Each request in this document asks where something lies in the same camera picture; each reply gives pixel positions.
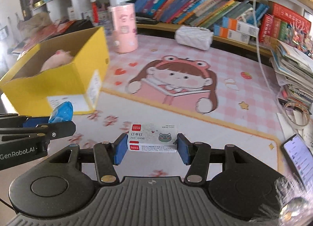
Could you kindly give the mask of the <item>white staples box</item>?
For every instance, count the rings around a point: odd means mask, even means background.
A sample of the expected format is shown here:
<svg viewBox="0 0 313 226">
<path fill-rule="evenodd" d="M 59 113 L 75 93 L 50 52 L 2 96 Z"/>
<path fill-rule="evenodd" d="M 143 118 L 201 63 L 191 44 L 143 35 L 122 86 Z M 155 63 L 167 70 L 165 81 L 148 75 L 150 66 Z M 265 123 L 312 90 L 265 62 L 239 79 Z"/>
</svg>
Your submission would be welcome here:
<svg viewBox="0 0 313 226">
<path fill-rule="evenodd" d="M 133 123 L 128 133 L 130 151 L 177 152 L 177 128 L 172 124 Z"/>
</svg>

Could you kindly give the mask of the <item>red hanging tassel ornament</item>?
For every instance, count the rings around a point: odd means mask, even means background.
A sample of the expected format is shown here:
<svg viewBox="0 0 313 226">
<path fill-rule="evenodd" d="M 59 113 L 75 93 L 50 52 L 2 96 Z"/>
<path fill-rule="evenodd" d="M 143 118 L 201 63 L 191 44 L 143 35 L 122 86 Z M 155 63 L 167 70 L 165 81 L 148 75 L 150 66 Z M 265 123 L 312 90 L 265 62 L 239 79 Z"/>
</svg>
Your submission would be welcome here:
<svg viewBox="0 0 313 226">
<path fill-rule="evenodd" d="M 97 0 L 90 0 L 92 6 L 93 20 L 95 23 L 99 22 Z"/>
</svg>

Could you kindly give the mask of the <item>pink cartoon desk mat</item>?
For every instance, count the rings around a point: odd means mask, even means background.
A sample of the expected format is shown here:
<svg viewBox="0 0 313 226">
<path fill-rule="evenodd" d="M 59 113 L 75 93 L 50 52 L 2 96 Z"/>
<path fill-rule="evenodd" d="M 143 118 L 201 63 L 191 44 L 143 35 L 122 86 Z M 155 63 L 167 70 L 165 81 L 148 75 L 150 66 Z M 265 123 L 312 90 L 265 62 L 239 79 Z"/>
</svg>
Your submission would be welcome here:
<svg viewBox="0 0 313 226">
<path fill-rule="evenodd" d="M 165 74 L 191 78 L 196 62 L 209 65 L 216 74 L 216 85 L 209 89 L 200 85 L 191 91 L 158 80 Z M 232 143 L 285 172 L 280 151 L 283 133 L 271 95 L 274 87 L 273 70 L 253 60 L 141 35 L 134 52 L 110 50 L 96 110 L 73 118 L 76 133 L 67 143 L 91 148 L 114 141 L 133 123 L 173 124 L 192 142 L 206 142 L 214 148 Z"/>
</svg>

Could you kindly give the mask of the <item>red dictionary books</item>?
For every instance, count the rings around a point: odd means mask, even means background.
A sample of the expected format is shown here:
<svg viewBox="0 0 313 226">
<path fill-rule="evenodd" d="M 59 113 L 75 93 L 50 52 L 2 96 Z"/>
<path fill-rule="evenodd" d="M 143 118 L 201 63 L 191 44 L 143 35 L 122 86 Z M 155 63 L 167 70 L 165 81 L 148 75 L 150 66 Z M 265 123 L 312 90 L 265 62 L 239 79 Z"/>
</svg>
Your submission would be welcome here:
<svg viewBox="0 0 313 226">
<path fill-rule="evenodd" d="M 311 22 L 297 12 L 276 2 L 269 1 L 262 17 L 258 40 L 273 46 L 277 41 L 292 47 L 303 47 L 311 30 Z"/>
</svg>

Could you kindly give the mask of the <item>black smartphone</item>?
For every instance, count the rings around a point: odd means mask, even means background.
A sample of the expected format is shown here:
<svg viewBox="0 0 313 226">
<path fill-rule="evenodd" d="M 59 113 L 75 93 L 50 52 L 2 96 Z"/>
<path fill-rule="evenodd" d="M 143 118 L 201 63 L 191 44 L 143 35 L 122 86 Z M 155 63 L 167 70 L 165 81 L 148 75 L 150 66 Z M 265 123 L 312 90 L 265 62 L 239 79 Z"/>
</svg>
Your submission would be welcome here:
<svg viewBox="0 0 313 226">
<path fill-rule="evenodd" d="M 299 134 L 294 134 L 281 145 L 291 171 L 305 187 L 312 187 L 312 153 Z"/>
</svg>

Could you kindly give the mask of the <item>row of colourful books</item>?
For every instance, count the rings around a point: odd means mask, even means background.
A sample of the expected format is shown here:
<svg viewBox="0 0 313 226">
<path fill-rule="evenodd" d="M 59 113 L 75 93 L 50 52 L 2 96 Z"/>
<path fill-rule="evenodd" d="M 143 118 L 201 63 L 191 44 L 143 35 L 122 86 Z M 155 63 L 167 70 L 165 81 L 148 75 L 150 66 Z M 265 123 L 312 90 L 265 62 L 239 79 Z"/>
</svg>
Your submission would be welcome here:
<svg viewBox="0 0 313 226">
<path fill-rule="evenodd" d="M 138 24 L 167 23 L 213 29 L 222 18 L 260 25 L 268 8 L 250 0 L 134 0 Z"/>
</svg>

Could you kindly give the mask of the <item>red paper packets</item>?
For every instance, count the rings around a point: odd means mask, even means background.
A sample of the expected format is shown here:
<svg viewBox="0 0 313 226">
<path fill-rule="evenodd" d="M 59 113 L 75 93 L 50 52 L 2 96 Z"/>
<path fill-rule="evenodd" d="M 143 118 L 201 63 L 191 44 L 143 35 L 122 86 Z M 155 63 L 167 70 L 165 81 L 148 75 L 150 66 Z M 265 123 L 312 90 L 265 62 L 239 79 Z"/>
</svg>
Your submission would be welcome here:
<svg viewBox="0 0 313 226">
<path fill-rule="evenodd" d="M 72 26 L 74 23 L 75 21 L 68 21 L 65 23 L 56 22 L 52 23 L 49 26 L 44 27 L 43 29 L 40 29 L 38 32 L 36 32 L 29 39 L 26 40 L 26 43 L 23 46 L 22 51 L 28 51 L 36 44 L 44 40 L 48 40 L 52 36 L 60 35 L 66 32 L 69 29 L 69 27 Z"/>
</svg>

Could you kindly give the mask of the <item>stack of papers and notebooks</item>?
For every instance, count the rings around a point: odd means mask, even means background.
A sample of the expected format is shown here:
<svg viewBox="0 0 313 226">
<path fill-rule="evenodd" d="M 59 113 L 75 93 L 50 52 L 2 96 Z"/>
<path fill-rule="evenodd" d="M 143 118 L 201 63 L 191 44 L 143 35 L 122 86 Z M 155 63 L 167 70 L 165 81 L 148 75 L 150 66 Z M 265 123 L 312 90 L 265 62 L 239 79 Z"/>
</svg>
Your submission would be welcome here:
<svg viewBox="0 0 313 226">
<path fill-rule="evenodd" d="M 312 59 L 282 41 L 272 50 L 271 63 L 285 100 L 312 106 Z"/>
</svg>

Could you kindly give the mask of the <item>beige crumpled cloth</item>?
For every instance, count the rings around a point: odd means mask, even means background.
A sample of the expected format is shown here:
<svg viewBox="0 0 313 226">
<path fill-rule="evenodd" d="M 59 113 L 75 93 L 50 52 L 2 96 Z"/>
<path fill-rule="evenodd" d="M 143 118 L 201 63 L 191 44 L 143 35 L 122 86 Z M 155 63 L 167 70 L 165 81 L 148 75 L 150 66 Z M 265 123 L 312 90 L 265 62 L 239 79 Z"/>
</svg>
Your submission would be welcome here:
<svg viewBox="0 0 313 226">
<path fill-rule="evenodd" d="M 41 12 L 34 15 L 27 21 L 19 21 L 17 29 L 26 37 L 29 38 L 39 30 L 52 24 L 49 13 Z"/>
</svg>

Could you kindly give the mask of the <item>pink cylindrical pen holder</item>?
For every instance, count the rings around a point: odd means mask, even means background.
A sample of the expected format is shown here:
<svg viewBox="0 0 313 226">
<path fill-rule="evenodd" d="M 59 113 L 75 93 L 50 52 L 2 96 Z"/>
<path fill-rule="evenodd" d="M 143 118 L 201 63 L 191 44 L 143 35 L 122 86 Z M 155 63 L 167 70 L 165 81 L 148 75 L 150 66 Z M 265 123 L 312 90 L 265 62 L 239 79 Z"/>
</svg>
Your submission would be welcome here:
<svg viewBox="0 0 313 226">
<path fill-rule="evenodd" d="M 129 53 L 138 48 L 135 6 L 133 3 L 110 6 L 112 36 L 117 53 Z"/>
</svg>

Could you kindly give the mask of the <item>orange white box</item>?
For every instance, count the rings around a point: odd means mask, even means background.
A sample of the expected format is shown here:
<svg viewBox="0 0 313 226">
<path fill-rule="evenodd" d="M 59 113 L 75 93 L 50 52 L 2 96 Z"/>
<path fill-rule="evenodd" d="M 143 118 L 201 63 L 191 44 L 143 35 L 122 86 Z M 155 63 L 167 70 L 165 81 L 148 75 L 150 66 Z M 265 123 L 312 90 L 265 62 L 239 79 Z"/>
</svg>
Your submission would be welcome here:
<svg viewBox="0 0 313 226">
<path fill-rule="evenodd" d="M 234 30 L 226 29 L 216 24 L 214 24 L 213 33 L 215 36 L 241 42 L 244 44 L 248 44 L 250 40 L 249 35 L 246 35 L 246 34 L 234 31 Z"/>
<path fill-rule="evenodd" d="M 230 29 L 233 31 L 237 31 L 243 33 L 245 35 L 250 35 L 252 37 L 257 37 L 259 34 L 259 28 L 254 25 L 250 25 L 248 23 L 234 20 L 232 18 L 223 17 L 222 18 L 222 27 L 225 29 Z"/>
</svg>

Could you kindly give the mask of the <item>pink plush pig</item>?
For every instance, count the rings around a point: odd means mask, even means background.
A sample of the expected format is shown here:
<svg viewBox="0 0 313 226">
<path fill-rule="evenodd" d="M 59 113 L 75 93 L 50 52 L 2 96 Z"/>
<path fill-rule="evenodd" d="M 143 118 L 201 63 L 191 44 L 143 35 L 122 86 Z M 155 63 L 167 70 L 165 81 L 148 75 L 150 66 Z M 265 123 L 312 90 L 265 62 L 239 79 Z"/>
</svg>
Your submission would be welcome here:
<svg viewBox="0 0 313 226">
<path fill-rule="evenodd" d="M 58 50 L 56 53 L 45 61 L 40 71 L 57 68 L 69 64 L 73 60 L 69 51 Z"/>
</svg>

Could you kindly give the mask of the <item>white quilted pouch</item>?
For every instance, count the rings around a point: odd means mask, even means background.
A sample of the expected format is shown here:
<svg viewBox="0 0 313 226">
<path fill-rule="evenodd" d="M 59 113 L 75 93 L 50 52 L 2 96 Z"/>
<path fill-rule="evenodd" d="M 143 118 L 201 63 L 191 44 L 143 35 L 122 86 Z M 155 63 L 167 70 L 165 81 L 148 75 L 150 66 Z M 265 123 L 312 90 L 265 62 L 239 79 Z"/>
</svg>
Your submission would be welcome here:
<svg viewBox="0 0 313 226">
<path fill-rule="evenodd" d="M 175 32 L 177 43 L 199 50 L 208 50 L 213 42 L 214 33 L 202 27 L 181 26 Z"/>
</svg>

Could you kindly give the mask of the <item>upper orange white box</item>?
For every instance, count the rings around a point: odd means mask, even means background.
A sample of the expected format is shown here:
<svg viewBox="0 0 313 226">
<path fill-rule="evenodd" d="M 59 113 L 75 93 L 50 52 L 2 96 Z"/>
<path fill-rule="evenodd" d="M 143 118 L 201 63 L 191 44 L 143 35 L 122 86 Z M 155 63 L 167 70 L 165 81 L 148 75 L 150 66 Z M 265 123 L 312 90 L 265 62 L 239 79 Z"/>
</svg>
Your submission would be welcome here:
<svg viewBox="0 0 313 226">
<path fill-rule="evenodd" d="M 223 17 L 222 18 L 222 27 L 225 29 L 230 29 L 233 31 L 237 31 L 243 33 L 245 35 L 250 35 L 252 37 L 257 37 L 259 34 L 259 28 L 254 25 L 250 25 L 248 23 L 234 20 L 232 18 Z"/>
</svg>

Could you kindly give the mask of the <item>lower orange white box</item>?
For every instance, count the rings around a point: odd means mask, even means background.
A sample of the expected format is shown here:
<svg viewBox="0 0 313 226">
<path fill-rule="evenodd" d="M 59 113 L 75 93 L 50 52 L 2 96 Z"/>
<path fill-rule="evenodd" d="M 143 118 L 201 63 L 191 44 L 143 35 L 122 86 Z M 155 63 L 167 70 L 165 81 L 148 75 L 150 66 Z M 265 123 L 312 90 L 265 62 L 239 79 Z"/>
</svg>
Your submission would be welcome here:
<svg viewBox="0 0 313 226">
<path fill-rule="evenodd" d="M 246 34 L 234 31 L 234 30 L 226 29 L 216 24 L 214 24 L 213 33 L 215 36 L 241 42 L 244 44 L 248 44 L 250 40 L 249 35 L 246 35 Z"/>
</svg>

